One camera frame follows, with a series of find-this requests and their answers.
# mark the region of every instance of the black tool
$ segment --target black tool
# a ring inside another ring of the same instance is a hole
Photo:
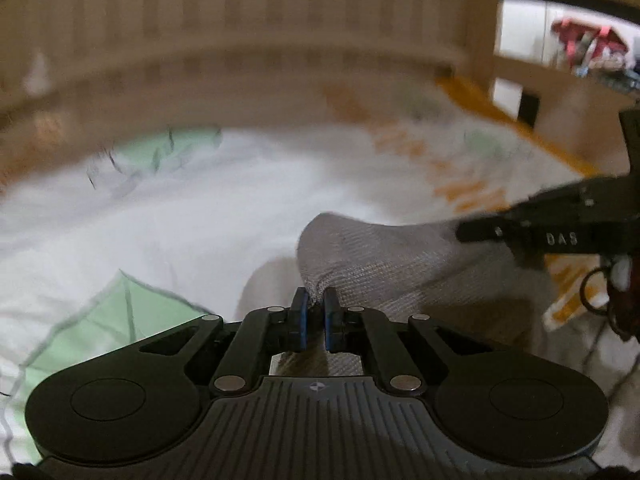
[[[589,178],[546,190],[507,211],[460,222],[461,242],[506,242],[516,254],[600,254],[610,262],[628,255],[631,274],[624,290],[611,286],[612,264],[590,272],[582,282],[584,306],[608,316],[623,338],[640,335],[640,107],[620,112],[630,171],[624,176]],[[607,306],[596,309],[585,298],[593,274],[604,273]]]
[[[323,329],[364,375],[268,376]],[[194,319],[56,373],[26,406],[30,471],[52,480],[583,479],[607,413],[578,372],[426,315],[344,308],[332,288]]]

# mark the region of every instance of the metal screw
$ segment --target metal screw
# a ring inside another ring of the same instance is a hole
[[[422,381],[412,375],[396,375],[390,382],[396,390],[405,392],[412,392],[422,386]]]
[[[218,377],[213,385],[223,392],[235,392],[244,388],[244,379],[237,375],[223,375]]]

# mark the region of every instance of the white bed sheet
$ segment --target white bed sheet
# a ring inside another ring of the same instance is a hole
[[[298,235],[320,212],[384,224],[436,221],[459,214],[435,192],[443,182],[481,177],[506,185],[512,202],[577,178],[508,128],[459,110],[446,121],[401,119],[396,131],[399,124],[457,165],[434,179],[420,156],[381,150],[369,126],[328,123],[224,130],[217,149],[127,192],[110,185],[121,175],[110,176],[105,161],[97,189],[87,163],[15,186],[0,203],[0,391],[11,394],[20,366],[52,327],[119,272],[239,320],[289,303],[301,284]],[[478,130],[509,156],[469,150],[465,136]],[[0,442],[14,416],[4,410]],[[26,438],[20,431],[13,428],[11,446],[4,441],[0,472],[9,455],[30,458],[15,445]]]

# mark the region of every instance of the gray knit fabric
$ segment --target gray knit fabric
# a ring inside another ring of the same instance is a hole
[[[321,214],[298,243],[298,268],[314,301],[334,286],[342,306],[378,308],[405,322],[423,312],[463,330],[524,345],[532,316],[557,292],[542,262],[519,266],[504,244],[461,244],[458,221],[407,226],[367,224]],[[278,373],[353,375],[359,359],[325,354],[318,341],[299,356],[284,356]]]

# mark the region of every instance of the bed sheet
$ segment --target bed sheet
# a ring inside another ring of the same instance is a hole
[[[238,320],[288,304],[301,283],[298,235],[318,213],[437,221],[580,178],[450,90],[395,88],[389,118],[350,86],[324,84],[309,103],[326,108],[316,126],[212,125],[201,134],[216,141],[188,156],[164,160],[156,145],[103,153],[11,187],[0,202],[0,471],[37,460],[24,403],[54,371],[202,312]],[[579,312],[581,272],[549,263],[562,296],[539,313],[547,329]]]

